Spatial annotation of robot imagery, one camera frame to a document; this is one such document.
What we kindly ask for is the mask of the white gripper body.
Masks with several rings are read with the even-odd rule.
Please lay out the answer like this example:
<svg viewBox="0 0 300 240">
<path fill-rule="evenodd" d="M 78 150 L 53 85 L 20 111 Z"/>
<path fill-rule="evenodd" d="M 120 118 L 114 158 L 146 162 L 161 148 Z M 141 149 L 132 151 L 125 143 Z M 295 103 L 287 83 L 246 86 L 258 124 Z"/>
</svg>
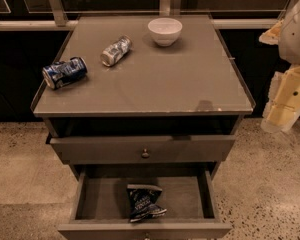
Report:
<svg viewBox="0 0 300 240">
<path fill-rule="evenodd" d="M 284 18 L 278 47 L 282 59 L 290 64 L 300 64 L 300 0 Z"/>
</svg>

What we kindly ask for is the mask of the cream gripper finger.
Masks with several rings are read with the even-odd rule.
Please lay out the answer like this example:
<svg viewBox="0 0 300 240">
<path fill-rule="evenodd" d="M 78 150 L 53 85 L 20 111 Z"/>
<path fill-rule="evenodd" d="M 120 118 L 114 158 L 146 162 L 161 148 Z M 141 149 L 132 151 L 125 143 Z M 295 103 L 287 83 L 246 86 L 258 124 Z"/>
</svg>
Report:
<svg viewBox="0 0 300 240">
<path fill-rule="evenodd" d="M 282 20 L 279 20 L 275 25 L 273 25 L 266 32 L 262 33 L 259 37 L 259 41 L 263 44 L 277 45 L 280 38 L 281 26 L 283 24 Z"/>
<path fill-rule="evenodd" d="M 292 65 L 285 73 L 275 72 L 271 79 L 261 128 L 269 133 L 287 132 L 299 116 L 300 65 Z"/>
</svg>

